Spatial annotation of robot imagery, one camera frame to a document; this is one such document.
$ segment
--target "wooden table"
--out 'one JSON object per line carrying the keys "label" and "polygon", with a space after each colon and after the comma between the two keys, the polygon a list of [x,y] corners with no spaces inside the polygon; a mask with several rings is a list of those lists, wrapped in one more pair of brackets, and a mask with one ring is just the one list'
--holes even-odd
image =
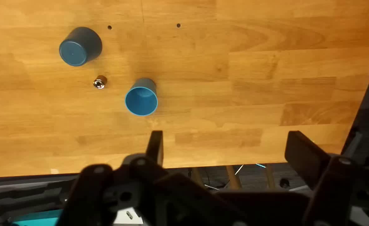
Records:
{"label": "wooden table", "polygon": [[[103,40],[80,68],[77,26]],[[141,76],[146,118],[124,104]],[[283,162],[292,129],[339,153],[368,81],[369,0],[0,0],[0,176],[118,167],[152,129],[165,167]]]}

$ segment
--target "wood grain surface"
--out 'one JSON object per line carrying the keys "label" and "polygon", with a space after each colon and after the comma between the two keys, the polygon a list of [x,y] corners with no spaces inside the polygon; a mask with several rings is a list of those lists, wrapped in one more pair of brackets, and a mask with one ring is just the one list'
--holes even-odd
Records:
{"label": "wood grain surface", "polygon": [[[77,26],[103,41],[80,68]],[[142,76],[146,118],[124,104]],[[152,129],[165,167],[283,162],[292,129],[339,153],[368,81],[369,0],[0,0],[0,176],[118,167]]]}

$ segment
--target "teal cup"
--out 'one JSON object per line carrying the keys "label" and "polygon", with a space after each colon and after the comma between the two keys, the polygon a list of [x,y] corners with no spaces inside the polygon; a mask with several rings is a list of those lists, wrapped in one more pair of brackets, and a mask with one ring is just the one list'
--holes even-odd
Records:
{"label": "teal cup", "polygon": [[126,94],[125,104],[135,115],[146,117],[154,114],[159,108],[156,83],[149,78],[139,79]]}

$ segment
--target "wooden tabletop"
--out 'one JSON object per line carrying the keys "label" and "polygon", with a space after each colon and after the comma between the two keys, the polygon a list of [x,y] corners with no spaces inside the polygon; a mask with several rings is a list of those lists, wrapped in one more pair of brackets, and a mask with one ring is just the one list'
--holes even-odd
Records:
{"label": "wooden tabletop", "polygon": [[[77,26],[103,41],[80,68]],[[142,76],[146,118],[124,103]],[[0,0],[0,176],[118,167],[154,129],[165,167],[283,162],[294,129],[339,153],[368,81],[368,0]]]}

